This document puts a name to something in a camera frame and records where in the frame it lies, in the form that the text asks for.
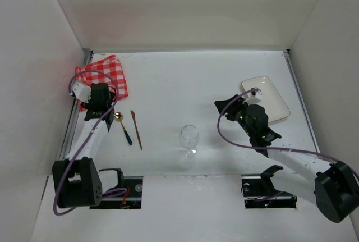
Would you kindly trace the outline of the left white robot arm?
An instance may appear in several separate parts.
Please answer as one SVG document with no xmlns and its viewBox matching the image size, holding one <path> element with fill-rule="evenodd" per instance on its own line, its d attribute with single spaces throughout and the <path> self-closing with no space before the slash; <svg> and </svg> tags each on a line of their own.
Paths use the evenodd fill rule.
<svg viewBox="0 0 359 242">
<path fill-rule="evenodd" d="M 86 109 L 84 126 L 77 143 L 69 154 L 52 166 L 55 190 L 54 209 L 68 212 L 78 207 L 98 206 L 104 197 L 114 197 L 126 192 L 120 168 L 98 169 L 94 160 L 100 144 L 114 120 L 113 103 L 116 95 L 108 84 L 90 86 L 76 81 L 70 94 Z"/>
</svg>

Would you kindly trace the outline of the clear wine glass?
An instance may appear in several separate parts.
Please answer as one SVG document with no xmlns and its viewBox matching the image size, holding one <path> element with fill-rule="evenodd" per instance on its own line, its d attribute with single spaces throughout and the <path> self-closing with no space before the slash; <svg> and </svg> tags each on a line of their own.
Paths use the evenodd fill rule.
<svg viewBox="0 0 359 242">
<path fill-rule="evenodd" d="M 182 154 L 185 157 L 194 157 L 199 143 L 198 129 L 194 125 L 185 125 L 179 134 L 179 143 L 183 148 Z"/>
</svg>

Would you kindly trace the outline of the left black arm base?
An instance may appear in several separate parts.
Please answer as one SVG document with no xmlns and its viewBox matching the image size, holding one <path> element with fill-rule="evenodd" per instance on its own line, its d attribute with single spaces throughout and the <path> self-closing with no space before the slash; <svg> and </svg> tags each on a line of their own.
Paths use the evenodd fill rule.
<svg viewBox="0 0 359 242">
<path fill-rule="evenodd" d="M 120 168 L 101 170 L 101 172 L 104 171 L 115 171 L 118 175 L 118 184 L 105 191 L 100 204 L 98 206 L 92 206 L 90 209 L 141 209 L 143 177 L 124 176 Z"/>
</svg>

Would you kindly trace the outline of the red white checkered cloth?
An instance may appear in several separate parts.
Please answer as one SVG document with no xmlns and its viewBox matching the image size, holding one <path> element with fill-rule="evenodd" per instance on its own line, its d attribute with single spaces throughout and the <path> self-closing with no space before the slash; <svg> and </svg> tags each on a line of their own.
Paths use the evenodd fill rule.
<svg viewBox="0 0 359 242">
<path fill-rule="evenodd" d="M 76 67 L 75 74 L 75 79 L 87 86 L 106 83 L 110 87 L 110 92 L 115 93 L 117 89 L 117 101 L 128 97 L 123 67 L 114 54 L 86 66 Z"/>
</svg>

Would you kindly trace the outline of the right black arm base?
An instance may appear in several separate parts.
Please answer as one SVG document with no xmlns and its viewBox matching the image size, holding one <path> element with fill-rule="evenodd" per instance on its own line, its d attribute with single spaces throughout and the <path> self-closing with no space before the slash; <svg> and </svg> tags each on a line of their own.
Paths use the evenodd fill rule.
<svg viewBox="0 0 359 242">
<path fill-rule="evenodd" d="M 271 178 L 283 167 L 273 165 L 261 174 L 243 175 L 241 194 L 246 209 L 296 208 L 297 197 L 275 189 Z"/>
</svg>

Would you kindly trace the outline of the brown wooden knife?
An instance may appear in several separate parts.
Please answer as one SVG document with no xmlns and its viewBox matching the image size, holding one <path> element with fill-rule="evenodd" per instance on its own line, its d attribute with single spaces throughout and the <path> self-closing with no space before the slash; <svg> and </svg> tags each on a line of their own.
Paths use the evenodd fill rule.
<svg viewBox="0 0 359 242">
<path fill-rule="evenodd" d="M 130 110 L 130 113 L 131 113 L 131 117 L 132 117 L 132 120 L 133 120 L 133 123 L 134 123 L 135 131 L 136 131 L 136 136 L 137 136 L 137 141 L 138 141 L 140 150 L 143 150 L 143 148 L 142 148 L 142 142 L 141 142 L 141 138 L 140 138 L 140 133 L 139 133 L 139 130 L 138 130 L 138 127 L 137 127 L 135 112 L 134 112 L 133 110 Z"/>
</svg>

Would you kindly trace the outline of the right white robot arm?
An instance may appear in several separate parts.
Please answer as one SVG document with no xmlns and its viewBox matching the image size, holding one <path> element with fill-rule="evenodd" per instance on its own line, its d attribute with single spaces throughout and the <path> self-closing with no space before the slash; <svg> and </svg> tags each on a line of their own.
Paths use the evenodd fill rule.
<svg viewBox="0 0 359 242">
<path fill-rule="evenodd" d="M 266 158 L 280 162 L 307 180 L 306 186 L 290 182 L 293 193 L 316 205 L 330 221 L 340 223 L 358 208 L 358 173 L 349 165 L 318 152 L 272 147 L 281 135 L 268 126 L 268 116 L 262 106 L 249 105 L 241 95 L 216 101 L 220 116 L 237 122 L 249 137 L 248 148 Z"/>
</svg>

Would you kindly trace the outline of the white rectangular plate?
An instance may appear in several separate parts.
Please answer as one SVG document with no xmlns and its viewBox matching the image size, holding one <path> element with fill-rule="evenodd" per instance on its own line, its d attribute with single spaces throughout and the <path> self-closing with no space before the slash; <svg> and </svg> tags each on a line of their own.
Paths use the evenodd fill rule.
<svg viewBox="0 0 359 242">
<path fill-rule="evenodd" d="M 247 79 L 243 81 L 241 85 L 244 91 L 248 91 L 252 88 L 259 88 L 262 91 L 263 99 L 258 105 L 265 108 L 269 123 L 287 118 L 291 114 L 283 98 L 267 76 L 258 76 L 252 79 Z"/>
</svg>

